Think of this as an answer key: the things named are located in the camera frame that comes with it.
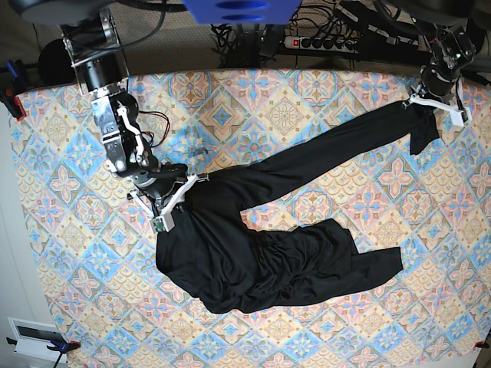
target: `metal bracket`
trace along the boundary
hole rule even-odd
[[[143,145],[141,132],[135,126],[131,125],[127,113],[128,113],[128,109],[125,106],[122,106],[117,109],[117,114],[123,119],[124,126],[126,127],[126,129],[128,129],[131,133],[134,134],[135,139],[137,140],[137,162],[142,163],[142,165],[144,165],[143,152],[145,151],[145,146]]]

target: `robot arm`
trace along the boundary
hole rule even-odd
[[[421,0],[393,0],[413,7]],[[187,175],[183,164],[162,165],[142,137],[137,123],[138,103],[124,89],[128,78],[123,48],[117,36],[109,8],[111,0],[9,0],[23,18],[44,24],[60,24],[77,80],[85,81],[94,98],[95,123],[102,133],[107,152],[107,168],[119,177],[129,177],[137,189],[130,192],[152,217],[157,232],[173,227],[174,206],[183,201],[191,186],[205,176]],[[460,0],[446,0],[456,3]],[[433,60],[422,70],[415,94],[422,99],[447,103],[460,68],[473,60],[474,47],[462,28],[451,30],[414,19],[433,51]],[[140,196],[152,203],[147,208]]]

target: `black trousers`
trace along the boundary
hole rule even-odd
[[[240,211],[276,200],[411,133],[411,153],[438,138],[433,114],[393,103],[259,163],[213,172],[188,192],[176,227],[160,233],[157,267],[213,313],[316,304],[375,288],[402,270],[399,248],[358,254],[332,219],[293,232],[256,232]]]

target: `blue object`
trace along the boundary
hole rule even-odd
[[[183,0],[197,23],[286,25],[302,0]]]

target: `power strip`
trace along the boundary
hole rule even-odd
[[[284,45],[286,48],[291,48],[295,50],[316,50],[316,51],[337,51],[337,52],[350,52],[352,54],[357,54],[358,52],[354,49],[353,41],[346,41],[344,43],[343,39],[334,42],[332,38],[310,38],[310,37],[299,37],[299,36],[286,36]]]

